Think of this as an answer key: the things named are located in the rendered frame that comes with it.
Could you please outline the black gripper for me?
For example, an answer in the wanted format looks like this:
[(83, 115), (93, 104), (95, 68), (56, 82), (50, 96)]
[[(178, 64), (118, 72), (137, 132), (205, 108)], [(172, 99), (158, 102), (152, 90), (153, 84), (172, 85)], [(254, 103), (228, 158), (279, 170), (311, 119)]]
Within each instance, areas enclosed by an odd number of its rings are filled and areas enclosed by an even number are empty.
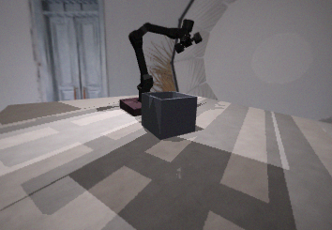
[(202, 38), (201, 38), (201, 35), (199, 32), (193, 35), (193, 38), (190, 39), (188, 44), (185, 44), (185, 45), (181, 45), (179, 43), (175, 44), (174, 47), (176, 49), (176, 52), (179, 54), (179, 53), (185, 51), (184, 48), (185, 47), (188, 48), (188, 46), (192, 45), (192, 41), (194, 41), (194, 40), (195, 40), (195, 44), (198, 44), (199, 42), (202, 41)]

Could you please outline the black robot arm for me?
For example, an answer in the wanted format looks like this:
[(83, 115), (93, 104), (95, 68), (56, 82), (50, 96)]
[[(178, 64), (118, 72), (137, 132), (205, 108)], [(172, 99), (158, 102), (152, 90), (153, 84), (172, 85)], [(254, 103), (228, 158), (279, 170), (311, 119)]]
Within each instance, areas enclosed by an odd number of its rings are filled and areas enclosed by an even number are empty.
[(139, 99), (137, 101), (142, 102), (142, 93), (150, 92), (153, 86), (153, 76), (148, 74), (144, 55), (143, 55), (143, 36), (147, 32), (152, 32), (156, 34), (161, 34), (167, 36), (171, 39), (180, 39), (179, 44), (188, 44), (191, 38), (190, 32), (194, 21), (184, 20), (182, 28), (167, 28), (159, 25), (154, 25), (151, 23), (145, 23), (141, 28), (131, 32), (128, 36), (132, 47), (135, 50), (140, 73), (141, 73), (141, 83), (137, 86), (139, 90)]

